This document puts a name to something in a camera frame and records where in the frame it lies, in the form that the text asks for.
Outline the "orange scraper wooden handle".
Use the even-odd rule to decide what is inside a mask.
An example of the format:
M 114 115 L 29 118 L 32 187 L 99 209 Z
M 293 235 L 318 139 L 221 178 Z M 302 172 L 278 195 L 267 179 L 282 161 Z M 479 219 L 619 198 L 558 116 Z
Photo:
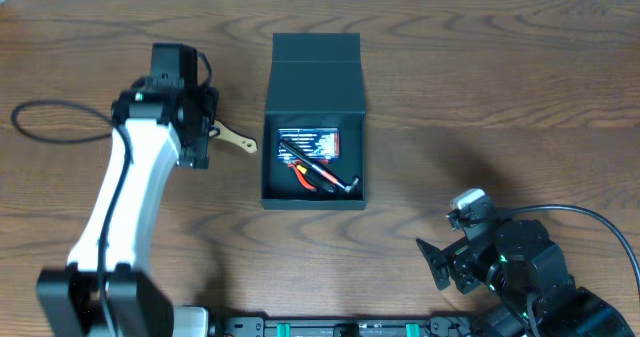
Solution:
M 258 145 L 255 139 L 233 131 L 219 120 L 216 120 L 209 128 L 209 137 L 231 143 L 249 154 L 254 154 L 258 151 Z

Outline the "small claw hammer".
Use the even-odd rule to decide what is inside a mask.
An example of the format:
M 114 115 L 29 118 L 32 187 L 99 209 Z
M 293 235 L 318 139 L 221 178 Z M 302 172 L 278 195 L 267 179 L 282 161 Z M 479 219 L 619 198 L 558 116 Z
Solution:
M 286 140 L 280 139 L 279 146 L 287 150 L 293 156 L 295 156 L 298 160 L 307 164 L 311 169 L 313 169 L 317 174 L 322 176 L 325 180 L 333 184 L 335 187 L 341 189 L 345 193 L 349 194 L 360 184 L 361 179 L 358 176 L 355 176 L 352 179 L 350 184 L 347 184 L 342 179 L 337 177 L 333 172 L 331 172 L 326 167 L 322 167 L 319 162 L 316 162 L 314 159 L 310 158 L 306 155 L 295 143 Z

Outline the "black yellow screwdriver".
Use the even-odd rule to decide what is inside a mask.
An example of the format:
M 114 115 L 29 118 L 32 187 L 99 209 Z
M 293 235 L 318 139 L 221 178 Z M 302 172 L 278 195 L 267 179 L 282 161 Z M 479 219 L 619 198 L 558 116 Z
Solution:
M 324 177 L 318 175 L 316 172 L 310 171 L 308 169 L 308 173 L 306 174 L 305 178 L 317 187 L 316 192 L 322 191 L 323 193 L 329 194 L 334 194 L 336 192 L 336 188 L 334 187 L 334 185 Z

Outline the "blue screwdriver set case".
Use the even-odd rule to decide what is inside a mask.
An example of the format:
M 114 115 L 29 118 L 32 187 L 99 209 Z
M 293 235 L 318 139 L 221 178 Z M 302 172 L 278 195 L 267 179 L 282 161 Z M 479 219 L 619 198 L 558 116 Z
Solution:
M 278 138 L 296 145 L 308 157 L 332 161 L 339 158 L 338 128 L 280 128 Z

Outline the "red handled pliers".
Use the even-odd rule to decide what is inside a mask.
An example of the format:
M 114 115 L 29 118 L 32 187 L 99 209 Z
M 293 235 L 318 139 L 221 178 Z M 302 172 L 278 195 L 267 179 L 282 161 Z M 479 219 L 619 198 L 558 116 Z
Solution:
M 306 178 L 306 174 L 308 173 L 308 169 L 299 162 L 290 163 L 288 167 L 294 171 L 296 178 L 300 185 L 308 191 L 316 192 L 317 187 L 310 183 Z

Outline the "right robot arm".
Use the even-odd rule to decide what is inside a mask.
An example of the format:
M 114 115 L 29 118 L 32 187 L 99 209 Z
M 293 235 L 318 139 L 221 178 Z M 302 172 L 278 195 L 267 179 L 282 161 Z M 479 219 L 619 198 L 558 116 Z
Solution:
M 502 209 L 487 196 L 453 202 L 446 218 L 463 238 L 439 249 L 418 239 L 435 285 L 462 294 L 484 285 L 499 305 L 457 328 L 460 336 L 630 336 L 611 304 L 575 283 L 564 254 L 538 220 L 540 206 Z

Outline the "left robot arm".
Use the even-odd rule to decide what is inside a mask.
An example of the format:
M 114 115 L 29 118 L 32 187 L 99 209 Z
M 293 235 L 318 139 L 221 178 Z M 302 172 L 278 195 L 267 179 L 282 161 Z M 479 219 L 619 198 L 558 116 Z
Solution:
M 95 206 L 63 268 L 45 268 L 36 293 L 57 336 L 204 336 L 202 307 L 176 307 L 150 278 L 165 185 L 176 167 L 209 165 L 217 91 L 198 80 L 203 53 L 152 47 L 151 71 L 121 92 L 107 120 L 112 148 Z

